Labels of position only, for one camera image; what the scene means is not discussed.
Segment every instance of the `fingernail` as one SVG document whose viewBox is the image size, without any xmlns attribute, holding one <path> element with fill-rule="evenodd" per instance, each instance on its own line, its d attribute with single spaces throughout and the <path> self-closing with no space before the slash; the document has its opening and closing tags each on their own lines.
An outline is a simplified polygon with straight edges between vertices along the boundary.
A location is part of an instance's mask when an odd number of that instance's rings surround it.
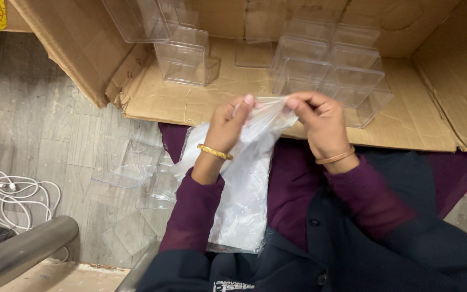
<svg viewBox="0 0 467 292">
<path fill-rule="evenodd" d="M 244 97 L 244 102 L 246 102 L 249 105 L 253 105 L 255 103 L 255 97 L 253 95 L 248 94 Z"/>
<path fill-rule="evenodd" d="M 286 101 L 286 105 L 288 106 L 288 108 L 294 110 L 294 109 L 296 109 L 297 106 L 298 106 L 298 100 L 293 99 L 293 98 L 288 99 L 288 100 Z"/>
</svg>

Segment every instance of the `bracelet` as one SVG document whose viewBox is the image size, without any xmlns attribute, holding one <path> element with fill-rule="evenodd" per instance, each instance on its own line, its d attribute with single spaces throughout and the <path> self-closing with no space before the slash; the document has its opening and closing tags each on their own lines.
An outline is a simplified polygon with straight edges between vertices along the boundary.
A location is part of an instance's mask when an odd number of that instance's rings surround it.
<svg viewBox="0 0 467 292">
<path fill-rule="evenodd" d="M 316 164 L 327 164 L 335 161 L 339 161 L 341 159 L 344 159 L 345 157 L 351 156 L 354 153 L 354 146 L 351 146 L 351 148 L 337 156 L 333 156 L 331 158 L 325 158 L 325 159 L 317 159 Z"/>
<path fill-rule="evenodd" d="M 226 159 L 226 160 L 232 160 L 233 159 L 233 156 L 231 154 L 216 151 L 216 150 L 214 150 L 212 148 L 206 147 L 203 144 L 198 144 L 198 148 L 201 151 L 204 151 L 206 153 L 209 153 L 209 154 L 211 154 L 213 156 L 217 156 L 217 157 L 222 158 L 222 159 Z"/>
</svg>

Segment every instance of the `gray vinyl floor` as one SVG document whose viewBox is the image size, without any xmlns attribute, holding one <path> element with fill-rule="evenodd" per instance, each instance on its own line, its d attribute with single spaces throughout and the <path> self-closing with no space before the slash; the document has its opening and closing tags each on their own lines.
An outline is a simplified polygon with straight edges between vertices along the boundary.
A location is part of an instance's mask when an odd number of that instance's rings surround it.
<svg viewBox="0 0 467 292">
<path fill-rule="evenodd" d="M 121 136 L 161 145 L 156 123 L 122 118 L 111 104 L 96 109 L 48 59 L 35 35 L 0 32 L 0 169 L 61 188 L 56 214 L 73 217 L 80 229 L 77 240 L 68 246 L 70 260 L 130 267 L 142 253 L 119 262 L 101 236 L 136 211 L 136 198 L 110 205 L 85 196 L 91 177 L 112 167 L 111 155 Z M 5 210 L 10 218 L 25 219 L 14 205 L 5 205 Z M 44 221 L 43 209 L 33 206 L 31 211 L 33 225 Z M 163 236 L 171 210 L 141 212 L 156 235 Z M 467 231 L 467 197 L 446 220 Z"/>
</svg>

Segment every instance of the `stainless steel rail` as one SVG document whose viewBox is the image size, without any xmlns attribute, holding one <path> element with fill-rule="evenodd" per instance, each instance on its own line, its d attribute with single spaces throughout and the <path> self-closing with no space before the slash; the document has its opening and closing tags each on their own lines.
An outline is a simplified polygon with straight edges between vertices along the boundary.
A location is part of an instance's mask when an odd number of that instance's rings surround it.
<svg viewBox="0 0 467 292">
<path fill-rule="evenodd" d="M 75 239 L 77 222 L 58 216 L 0 243 L 0 287 Z"/>
<path fill-rule="evenodd" d="M 152 259 L 158 254 L 160 242 L 149 245 L 149 248 L 144 252 L 142 257 L 131 268 L 129 274 L 124 278 L 122 283 L 116 288 L 115 292 L 135 292 L 138 287 L 138 282 L 152 262 Z"/>
</svg>

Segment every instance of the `hand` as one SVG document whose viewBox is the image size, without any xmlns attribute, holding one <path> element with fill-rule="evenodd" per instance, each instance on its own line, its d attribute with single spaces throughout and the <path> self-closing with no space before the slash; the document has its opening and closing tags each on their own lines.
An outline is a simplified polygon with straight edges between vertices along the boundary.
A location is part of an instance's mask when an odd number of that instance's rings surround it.
<svg viewBox="0 0 467 292">
<path fill-rule="evenodd" d="M 218 105 L 212 115 L 204 145 L 219 152 L 229 153 L 239 140 L 242 127 L 254 104 L 254 97 L 246 95 L 234 97 Z M 223 163 L 224 159 L 201 151 L 191 177 L 200 184 L 215 183 Z"/>
<path fill-rule="evenodd" d="M 351 148 L 345 130 L 343 104 L 318 92 L 295 92 L 286 105 L 295 111 L 307 133 L 309 147 L 316 159 L 326 159 Z M 356 155 L 324 166 L 331 173 L 347 172 L 359 165 Z"/>
</svg>

